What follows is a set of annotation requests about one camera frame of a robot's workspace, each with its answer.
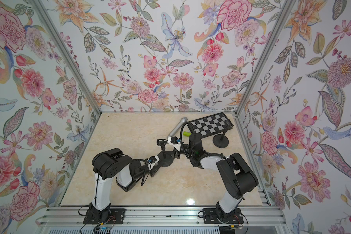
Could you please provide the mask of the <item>black round stand base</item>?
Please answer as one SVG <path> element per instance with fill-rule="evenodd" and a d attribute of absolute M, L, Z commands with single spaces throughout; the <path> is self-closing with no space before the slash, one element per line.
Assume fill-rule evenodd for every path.
<path fill-rule="evenodd" d="M 218 148 L 226 148 L 229 145 L 229 139 L 222 134 L 213 137 L 213 144 Z"/>

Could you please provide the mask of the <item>black stand pole with clip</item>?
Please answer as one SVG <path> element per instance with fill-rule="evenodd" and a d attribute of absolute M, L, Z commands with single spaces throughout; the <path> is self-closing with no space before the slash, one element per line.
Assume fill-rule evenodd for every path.
<path fill-rule="evenodd" d="M 224 121 L 224 126 L 223 126 L 223 133 L 222 133 L 222 135 L 221 135 L 221 137 L 220 137 L 220 140 L 224 140 L 225 138 L 226 138 L 226 133 L 229 131 L 229 130 L 232 130 L 232 128 L 233 128 L 233 124 L 232 124 L 232 122 L 230 121 L 230 120 L 226 120 L 226 121 Z"/>

